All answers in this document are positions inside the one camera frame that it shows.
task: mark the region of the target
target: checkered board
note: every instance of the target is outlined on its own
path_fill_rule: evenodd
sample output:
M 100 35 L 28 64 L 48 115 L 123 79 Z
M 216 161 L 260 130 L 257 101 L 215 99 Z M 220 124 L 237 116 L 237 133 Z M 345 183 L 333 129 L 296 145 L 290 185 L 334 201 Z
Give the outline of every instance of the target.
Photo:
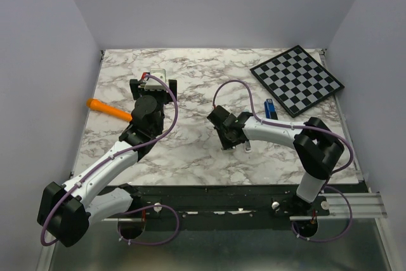
M 292 117 L 344 88 L 300 46 L 255 66 L 251 72 Z

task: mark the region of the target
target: orange tool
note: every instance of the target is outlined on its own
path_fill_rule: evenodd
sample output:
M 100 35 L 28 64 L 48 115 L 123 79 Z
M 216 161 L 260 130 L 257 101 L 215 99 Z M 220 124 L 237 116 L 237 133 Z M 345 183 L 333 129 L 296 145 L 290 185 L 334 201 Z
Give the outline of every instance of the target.
M 119 110 L 117 108 L 108 106 L 101 101 L 95 99 L 95 98 L 90 98 L 87 102 L 86 105 L 91 109 L 91 110 L 97 110 L 104 112 L 105 114 L 110 114 L 111 116 L 118 117 L 119 119 L 122 119 L 124 121 L 131 121 L 132 117 L 131 114 L 128 112 Z

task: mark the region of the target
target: white marble surface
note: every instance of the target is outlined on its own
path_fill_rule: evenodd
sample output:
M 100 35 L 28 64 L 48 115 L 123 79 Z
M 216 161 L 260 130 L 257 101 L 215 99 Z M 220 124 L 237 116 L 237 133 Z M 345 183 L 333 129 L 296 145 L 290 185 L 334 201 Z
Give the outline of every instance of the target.
M 272 143 L 251 142 L 246 154 L 241 145 L 232 154 L 224 154 L 213 126 L 206 119 L 217 87 L 229 79 L 249 83 L 259 115 L 264 115 L 263 102 L 271 95 L 252 76 L 249 68 L 283 52 L 283 49 L 168 49 L 108 50 L 101 67 L 95 98 L 114 107 L 132 111 L 134 101 L 129 80 L 140 78 L 150 68 L 164 68 L 168 78 L 178 80 L 179 120 L 174 131 L 141 162 L 128 168 L 111 185 L 230 185 L 299 183 L 304 173 L 294 150 Z M 308 50 L 320 61 L 315 50 Z M 239 84 L 225 86 L 218 105 L 238 114 L 247 109 L 246 89 Z M 343 130 L 333 98 L 318 104 L 292 119 L 276 102 L 280 120 L 305 121 L 320 117 L 334 132 Z M 166 107 L 165 127 L 173 119 L 173 106 Z M 118 139 L 128 124 L 99 112 L 90 112 L 74 173 L 82 173 L 101 157 Z M 339 161 L 348 160 L 346 151 Z M 334 175 L 331 183 L 357 183 L 352 165 Z

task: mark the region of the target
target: robotic arm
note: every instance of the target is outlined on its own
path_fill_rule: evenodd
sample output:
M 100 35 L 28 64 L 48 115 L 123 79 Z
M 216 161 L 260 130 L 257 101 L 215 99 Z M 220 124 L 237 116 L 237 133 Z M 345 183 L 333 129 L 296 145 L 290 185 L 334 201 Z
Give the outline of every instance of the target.
M 291 122 L 271 119 L 258 121 L 250 112 L 242 112 L 235 117 L 222 106 L 217 106 L 207 118 L 213 123 L 223 149 L 230 149 L 248 140 L 261 140 L 296 150 L 306 173 L 291 201 L 295 213 L 304 213 L 310 209 L 311 203 L 329 179 L 344 152 L 344 146 L 337 138 L 323 132 L 281 128 L 263 123 L 268 121 L 293 127 Z M 316 117 L 311 117 L 307 122 L 294 124 L 329 131 L 322 120 Z
M 164 69 L 152 69 L 150 75 L 166 83 Z M 176 80 L 168 80 L 168 85 L 176 97 Z M 64 246 L 75 244 L 92 223 L 129 209 L 133 198 L 122 188 L 105 195 L 98 194 L 119 173 L 149 153 L 156 143 L 154 140 L 163 132 L 164 105 L 173 102 L 165 87 L 150 77 L 147 81 L 143 78 L 130 80 L 130 88 L 136 100 L 131 113 L 133 119 L 119 141 L 80 175 L 62 185 L 52 182 L 44 189 L 37 217 L 42 226 L 51 210 L 66 197 L 46 227 Z

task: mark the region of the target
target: wall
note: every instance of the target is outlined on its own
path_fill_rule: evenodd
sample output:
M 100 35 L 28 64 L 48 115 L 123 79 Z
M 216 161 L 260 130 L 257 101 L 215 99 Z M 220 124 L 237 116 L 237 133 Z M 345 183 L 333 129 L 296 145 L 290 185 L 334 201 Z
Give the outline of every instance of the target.
M 356 0 L 328 49 L 369 185 L 380 191 L 406 266 L 406 0 Z
M 75 0 L 102 48 L 326 47 L 354 0 Z
M 35 270 L 43 188 L 69 177 L 100 51 L 74 0 L 1 0 L 0 270 Z

